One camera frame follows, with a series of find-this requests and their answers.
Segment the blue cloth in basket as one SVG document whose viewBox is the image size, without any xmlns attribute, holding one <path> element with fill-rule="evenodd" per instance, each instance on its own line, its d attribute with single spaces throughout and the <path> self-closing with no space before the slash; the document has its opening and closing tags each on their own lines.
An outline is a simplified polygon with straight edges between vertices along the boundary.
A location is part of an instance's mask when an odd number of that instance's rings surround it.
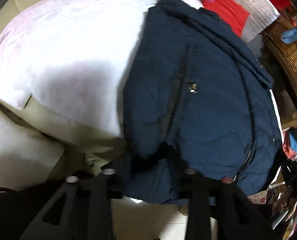
<svg viewBox="0 0 297 240">
<path fill-rule="evenodd" d="M 283 32 L 280 38 L 286 44 L 291 44 L 297 41 L 297 28 L 293 28 Z"/>
</svg>

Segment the wicker basket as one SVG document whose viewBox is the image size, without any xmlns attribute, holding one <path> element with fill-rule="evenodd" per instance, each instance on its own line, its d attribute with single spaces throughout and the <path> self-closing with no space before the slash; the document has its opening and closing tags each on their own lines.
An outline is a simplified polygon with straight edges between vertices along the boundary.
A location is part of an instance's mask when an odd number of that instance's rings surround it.
<svg viewBox="0 0 297 240">
<path fill-rule="evenodd" d="M 281 35 L 292 28 L 292 25 L 283 17 L 279 17 L 264 30 L 264 41 L 270 41 L 285 57 L 293 71 L 297 74 L 297 41 L 287 44 L 282 41 Z"/>
</svg>

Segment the white pink bed blanket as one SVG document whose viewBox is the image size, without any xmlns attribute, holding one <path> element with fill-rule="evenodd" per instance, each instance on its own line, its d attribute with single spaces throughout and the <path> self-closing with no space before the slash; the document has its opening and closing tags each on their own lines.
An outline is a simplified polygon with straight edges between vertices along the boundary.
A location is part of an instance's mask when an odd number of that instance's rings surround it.
<svg viewBox="0 0 297 240">
<path fill-rule="evenodd" d="M 141 47 L 158 0 L 43 0 L 0 34 L 0 102 L 71 144 L 123 138 L 159 144 L 175 53 Z"/>
</svg>

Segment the silver foil insulation board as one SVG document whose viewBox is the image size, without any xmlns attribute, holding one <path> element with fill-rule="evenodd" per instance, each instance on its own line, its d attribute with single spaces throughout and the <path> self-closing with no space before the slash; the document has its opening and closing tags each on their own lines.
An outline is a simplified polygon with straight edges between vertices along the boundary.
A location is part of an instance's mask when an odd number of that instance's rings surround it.
<svg viewBox="0 0 297 240">
<path fill-rule="evenodd" d="M 241 39 L 249 43 L 280 16 L 269 0 L 234 0 L 249 12 Z"/>
</svg>

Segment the navy blue padded jacket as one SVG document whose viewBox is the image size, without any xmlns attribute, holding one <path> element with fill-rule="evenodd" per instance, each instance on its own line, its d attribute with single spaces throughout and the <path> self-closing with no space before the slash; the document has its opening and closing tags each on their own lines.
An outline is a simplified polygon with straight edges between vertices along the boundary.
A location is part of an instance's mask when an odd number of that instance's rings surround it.
<svg viewBox="0 0 297 240">
<path fill-rule="evenodd" d="M 148 10 L 123 89 L 123 154 L 109 164 L 123 195 L 185 204 L 184 172 L 229 177 L 251 196 L 281 149 L 272 77 L 214 12 L 181 0 Z"/>
</svg>

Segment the red pillow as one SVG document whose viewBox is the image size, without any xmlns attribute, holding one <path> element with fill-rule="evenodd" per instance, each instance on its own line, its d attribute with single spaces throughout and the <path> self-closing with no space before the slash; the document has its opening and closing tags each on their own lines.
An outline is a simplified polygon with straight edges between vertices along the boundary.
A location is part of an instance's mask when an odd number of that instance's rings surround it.
<svg viewBox="0 0 297 240">
<path fill-rule="evenodd" d="M 229 24 L 238 37 L 242 36 L 242 31 L 249 16 L 249 12 L 243 6 L 234 0 L 213 0 L 213 2 L 203 0 L 202 5 L 204 8 L 218 14 L 223 21 Z"/>
</svg>

